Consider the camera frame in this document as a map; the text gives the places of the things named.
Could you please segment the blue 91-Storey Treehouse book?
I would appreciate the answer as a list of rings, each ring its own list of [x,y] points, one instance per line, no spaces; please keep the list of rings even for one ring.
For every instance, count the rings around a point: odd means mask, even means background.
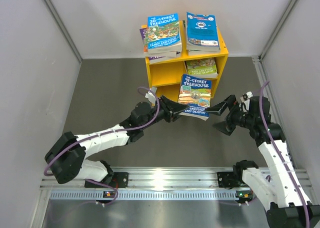
[[[195,117],[206,121],[209,114],[205,111],[210,107],[212,82],[184,74],[181,78],[177,102],[188,108],[180,113],[183,116]]]

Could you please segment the lime 65-Storey Treehouse book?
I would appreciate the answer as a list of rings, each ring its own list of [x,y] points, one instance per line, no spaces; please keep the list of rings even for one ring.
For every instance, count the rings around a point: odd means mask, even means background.
[[[185,65],[188,75],[204,79],[218,77],[217,65],[214,58],[187,60]]]

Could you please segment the blue back-cover book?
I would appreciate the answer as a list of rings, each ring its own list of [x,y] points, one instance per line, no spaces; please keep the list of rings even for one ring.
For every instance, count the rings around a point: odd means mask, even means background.
[[[220,52],[215,15],[186,13],[186,48],[210,53]]]

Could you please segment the light blue 26-Storey Treehouse book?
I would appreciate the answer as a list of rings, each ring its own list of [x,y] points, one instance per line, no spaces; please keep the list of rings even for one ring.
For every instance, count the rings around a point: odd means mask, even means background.
[[[149,16],[147,18],[146,44],[151,55],[164,52],[182,52],[178,13]]]

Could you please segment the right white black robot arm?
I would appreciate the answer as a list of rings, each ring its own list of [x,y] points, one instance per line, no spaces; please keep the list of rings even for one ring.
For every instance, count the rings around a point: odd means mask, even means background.
[[[238,102],[230,95],[205,111],[220,116],[226,109],[229,113],[225,120],[214,127],[226,135],[231,135],[236,127],[248,129],[271,179],[265,178],[254,161],[242,160],[233,166],[234,182],[250,187],[264,207],[269,227],[314,228],[320,221],[320,207],[312,203],[298,180],[284,132],[271,121],[269,100],[246,93]]]

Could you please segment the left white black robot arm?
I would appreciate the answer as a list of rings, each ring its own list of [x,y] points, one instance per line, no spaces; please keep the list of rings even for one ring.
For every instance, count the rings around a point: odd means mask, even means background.
[[[45,155],[45,170],[51,171],[58,184],[82,179],[107,187],[115,175],[111,166],[103,160],[90,161],[89,156],[134,143],[144,135],[144,129],[161,120],[173,122],[188,108],[161,96],[155,105],[138,103],[128,118],[106,130],[84,135],[65,132]]]

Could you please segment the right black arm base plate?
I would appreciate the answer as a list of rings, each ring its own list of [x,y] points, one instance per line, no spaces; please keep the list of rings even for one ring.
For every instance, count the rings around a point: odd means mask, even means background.
[[[218,187],[231,190],[240,187],[240,182],[233,172],[217,172]]]

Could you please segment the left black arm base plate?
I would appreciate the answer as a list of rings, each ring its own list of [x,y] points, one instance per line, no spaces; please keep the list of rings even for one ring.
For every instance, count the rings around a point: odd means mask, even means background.
[[[106,179],[102,180],[100,183],[109,185],[113,188],[127,188],[129,181],[129,173],[128,172],[114,172],[112,175],[108,175]],[[85,188],[103,188],[102,185],[97,185],[85,181]]]

